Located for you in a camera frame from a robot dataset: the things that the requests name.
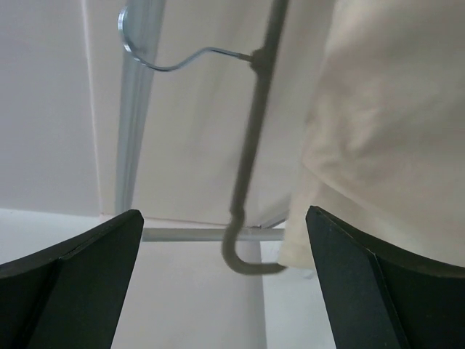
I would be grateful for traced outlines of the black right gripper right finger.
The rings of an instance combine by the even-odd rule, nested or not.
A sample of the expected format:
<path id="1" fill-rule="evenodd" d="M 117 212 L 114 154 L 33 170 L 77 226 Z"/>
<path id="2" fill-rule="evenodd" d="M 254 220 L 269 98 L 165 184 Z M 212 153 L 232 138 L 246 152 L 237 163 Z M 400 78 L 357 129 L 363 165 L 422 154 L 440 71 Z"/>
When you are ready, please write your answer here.
<path id="1" fill-rule="evenodd" d="M 352 227 L 317 206 L 306 216 L 337 348 L 463 348 L 464 269 Z"/>

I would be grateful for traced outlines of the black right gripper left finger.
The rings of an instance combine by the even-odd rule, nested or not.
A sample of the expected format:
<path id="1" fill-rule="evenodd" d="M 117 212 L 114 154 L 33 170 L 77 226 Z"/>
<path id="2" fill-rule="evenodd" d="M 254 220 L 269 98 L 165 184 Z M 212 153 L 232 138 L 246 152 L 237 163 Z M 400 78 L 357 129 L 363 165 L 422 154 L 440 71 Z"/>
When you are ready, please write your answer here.
<path id="1" fill-rule="evenodd" d="M 140 247 L 130 209 L 1 265 L 2 348 L 110 348 Z"/>

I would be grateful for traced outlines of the beige trousers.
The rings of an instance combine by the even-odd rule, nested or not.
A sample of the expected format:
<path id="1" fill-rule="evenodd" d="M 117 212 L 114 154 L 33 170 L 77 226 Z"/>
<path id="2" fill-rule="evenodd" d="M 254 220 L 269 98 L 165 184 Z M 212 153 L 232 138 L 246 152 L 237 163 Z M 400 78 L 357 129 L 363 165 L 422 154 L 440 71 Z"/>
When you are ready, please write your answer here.
<path id="1" fill-rule="evenodd" d="M 425 257 L 464 264 L 464 3 L 336 1 L 278 261 L 312 269 L 319 206 Z"/>

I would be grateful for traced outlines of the grey wire hanger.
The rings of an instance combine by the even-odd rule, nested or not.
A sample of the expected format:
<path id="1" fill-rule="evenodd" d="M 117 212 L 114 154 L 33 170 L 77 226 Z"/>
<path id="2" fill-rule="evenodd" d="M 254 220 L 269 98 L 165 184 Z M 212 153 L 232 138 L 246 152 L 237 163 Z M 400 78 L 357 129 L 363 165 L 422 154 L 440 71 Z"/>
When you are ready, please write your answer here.
<path id="1" fill-rule="evenodd" d="M 285 0 L 274 0 L 272 2 L 263 45 L 251 54 L 246 55 L 218 47 L 203 47 L 187 56 L 181 62 L 170 66 L 155 65 L 143 59 L 137 53 L 136 46 L 125 29 L 126 20 L 129 14 L 129 7 L 123 7 L 118 14 L 117 28 L 122 40 L 123 48 L 130 54 L 133 60 L 152 71 L 162 73 L 176 71 L 184 68 L 186 65 L 189 65 L 201 55 L 214 53 L 245 61 L 249 63 L 252 71 L 256 74 L 254 94 L 248 115 L 248 123 L 243 138 L 237 176 L 230 202 L 230 222 L 225 228 L 222 238 L 223 260 L 231 270 L 245 276 L 274 275 L 281 273 L 286 269 L 284 266 L 276 262 L 252 263 L 242 260 L 236 252 L 236 243 L 246 220 L 245 204 L 254 170 L 259 141 L 262 134 L 288 5 L 289 2 Z"/>

